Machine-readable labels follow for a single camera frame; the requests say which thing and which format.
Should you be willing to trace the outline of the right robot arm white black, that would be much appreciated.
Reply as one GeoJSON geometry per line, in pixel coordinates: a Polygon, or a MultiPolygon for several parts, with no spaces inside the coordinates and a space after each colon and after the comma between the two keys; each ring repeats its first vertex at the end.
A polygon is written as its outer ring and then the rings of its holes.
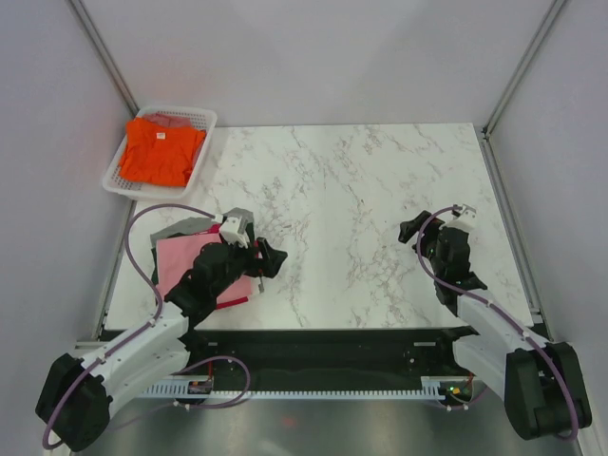
{"type": "Polygon", "coordinates": [[[576,351],[534,332],[499,304],[471,269],[468,238],[475,209],[453,205],[446,211],[451,220],[423,211],[401,222],[398,235],[413,244],[439,302],[474,331],[440,345],[437,367],[477,375],[503,400],[509,423],[524,440],[576,439],[593,422],[576,351]]]}

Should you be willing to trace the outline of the orange t shirt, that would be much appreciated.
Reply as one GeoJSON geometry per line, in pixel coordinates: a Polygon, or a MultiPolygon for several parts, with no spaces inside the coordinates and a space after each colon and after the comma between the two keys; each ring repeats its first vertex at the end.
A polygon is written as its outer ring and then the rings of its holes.
{"type": "Polygon", "coordinates": [[[166,128],[144,118],[126,126],[126,146],[119,176],[127,181],[165,187],[185,187],[206,139],[195,127],[166,128]]]}

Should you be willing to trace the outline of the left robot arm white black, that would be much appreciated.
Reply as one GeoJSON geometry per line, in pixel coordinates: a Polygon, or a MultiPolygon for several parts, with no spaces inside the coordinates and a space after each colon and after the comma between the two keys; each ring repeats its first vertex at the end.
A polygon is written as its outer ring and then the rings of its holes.
{"type": "Polygon", "coordinates": [[[204,370],[209,352],[195,342],[198,324],[237,280],[273,278],[287,257],[263,237],[248,247],[208,243],[147,321],[81,357],[59,356],[49,368],[35,407],[46,425],[44,449],[67,445],[81,451],[149,386],[173,373],[204,370]]]}

